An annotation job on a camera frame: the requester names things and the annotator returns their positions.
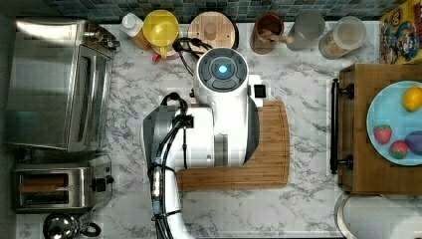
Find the purple plum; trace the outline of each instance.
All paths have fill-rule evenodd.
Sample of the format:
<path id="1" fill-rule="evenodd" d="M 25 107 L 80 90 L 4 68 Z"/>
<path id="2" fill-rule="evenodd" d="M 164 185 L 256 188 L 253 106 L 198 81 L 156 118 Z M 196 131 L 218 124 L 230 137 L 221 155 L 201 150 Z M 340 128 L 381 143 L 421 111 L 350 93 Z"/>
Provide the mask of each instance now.
<path id="1" fill-rule="evenodd" d="M 412 150 L 416 154 L 422 154 L 422 130 L 412 131 L 404 139 Z"/>

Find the tile backsplash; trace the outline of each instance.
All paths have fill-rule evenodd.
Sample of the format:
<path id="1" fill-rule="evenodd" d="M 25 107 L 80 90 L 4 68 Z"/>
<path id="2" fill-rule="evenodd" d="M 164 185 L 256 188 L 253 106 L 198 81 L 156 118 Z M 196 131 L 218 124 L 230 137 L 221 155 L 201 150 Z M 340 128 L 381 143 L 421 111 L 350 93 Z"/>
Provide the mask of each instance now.
<path id="1" fill-rule="evenodd" d="M 133 13 L 143 19 L 149 12 L 165 9 L 180 23 L 189 23 L 205 11 L 218 11 L 235 22 L 254 22 L 256 17 L 274 12 L 287 22 L 295 21 L 301 9 L 318 10 L 326 20 L 356 16 L 378 20 L 405 0 L 44 0 L 64 16 L 83 17 L 96 23 L 119 23 Z"/>

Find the white bottle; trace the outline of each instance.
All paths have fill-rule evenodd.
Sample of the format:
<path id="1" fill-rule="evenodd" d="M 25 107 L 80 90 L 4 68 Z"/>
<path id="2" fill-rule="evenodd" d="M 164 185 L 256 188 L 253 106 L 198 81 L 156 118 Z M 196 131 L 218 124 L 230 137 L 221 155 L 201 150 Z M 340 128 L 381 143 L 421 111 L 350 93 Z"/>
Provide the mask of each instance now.
<path id="1" fill-rule="evenodd" d="M 131 39 L 143 50 L 151 49 L 151 44 L 146 40 L 142 31 L 143 21 L 132 13 L 128 13 L 123 17 L 120 23 L 120 29 L 126 33 Z"/>

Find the wooden lid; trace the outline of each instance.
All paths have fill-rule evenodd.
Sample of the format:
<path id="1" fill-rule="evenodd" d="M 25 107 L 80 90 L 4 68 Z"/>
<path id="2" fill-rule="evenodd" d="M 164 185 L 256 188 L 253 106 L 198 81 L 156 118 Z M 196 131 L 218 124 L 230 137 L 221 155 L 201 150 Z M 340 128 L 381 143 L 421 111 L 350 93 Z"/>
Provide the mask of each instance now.
<path id="1" fill-rule="evenodd" d="M 218 12 L 205 12 L 198 15 L 189 25 L 189 38 L 198 38 L 213 48 L 233 48 L 236 43 L 236 30 L 232 21 Z M 204 51 L 190 44 L 194 51 Z"/>

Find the marble countertop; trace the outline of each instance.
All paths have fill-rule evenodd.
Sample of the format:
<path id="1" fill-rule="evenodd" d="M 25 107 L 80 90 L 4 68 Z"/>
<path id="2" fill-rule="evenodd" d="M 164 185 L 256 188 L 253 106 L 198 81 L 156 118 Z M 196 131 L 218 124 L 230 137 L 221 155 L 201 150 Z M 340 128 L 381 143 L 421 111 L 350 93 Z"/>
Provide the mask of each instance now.
<path id="1" fill-rule="evenodd" d="M 327 22 L 325 31 L 335 23 Z M 365 43 L 339 60 L 317 49 L 293 52 L 285 45 L 267 55 L 249 46 L 253 24 L 239 24 L 237 49 L 251 74 L 271 86 L 267 100 L 286 106 L 291 138 L 289 183 L 279 189 L 215 190 L 182 193 L 183 218 L 195 237 L 339 237 L 333 211 L 342 190 L 329 171 L 330 86 L 338 72 L 354 63 L 377 63 L 379 27 L 365 22 Z M 189 101 L 192 77 L 179 59 L 151 62 L 118 25 L 105 25 L 121 42 L 113 61 L 105 150 L 115 178 L 109 204 L 94 214 L 99 238 L 154 238 L 147 168 L 139 128 L 163 96 L 177 92 Z M 286 23 L 285 33 L 292 23 Z M 187 57 L 194 67 L 194 62 Z M 46 215 L 18 215 L 17 238 L 43 238 Z"/>

